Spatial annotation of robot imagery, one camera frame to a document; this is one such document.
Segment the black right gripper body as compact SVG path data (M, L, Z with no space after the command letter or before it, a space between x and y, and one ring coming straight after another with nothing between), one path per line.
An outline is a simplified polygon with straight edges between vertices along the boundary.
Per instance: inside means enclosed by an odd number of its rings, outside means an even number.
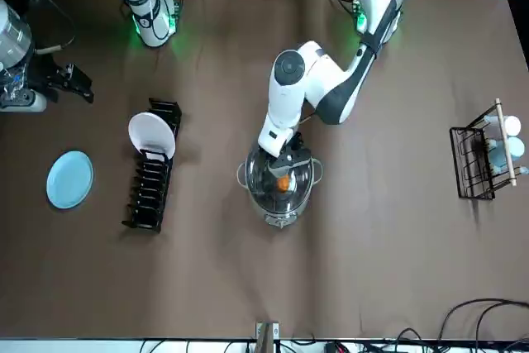
M68 73L55 63L52 54L34 55L28 64L27 78L30 85L64 85Z

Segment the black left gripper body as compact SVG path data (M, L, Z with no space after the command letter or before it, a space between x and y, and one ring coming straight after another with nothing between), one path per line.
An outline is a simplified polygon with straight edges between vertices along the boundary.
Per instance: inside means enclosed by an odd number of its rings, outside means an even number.
M268 163L269 172L275 177L283 177L298 166L307 165L312 158L312 152L305 146L302 134L298 131L284 146L280 155Z

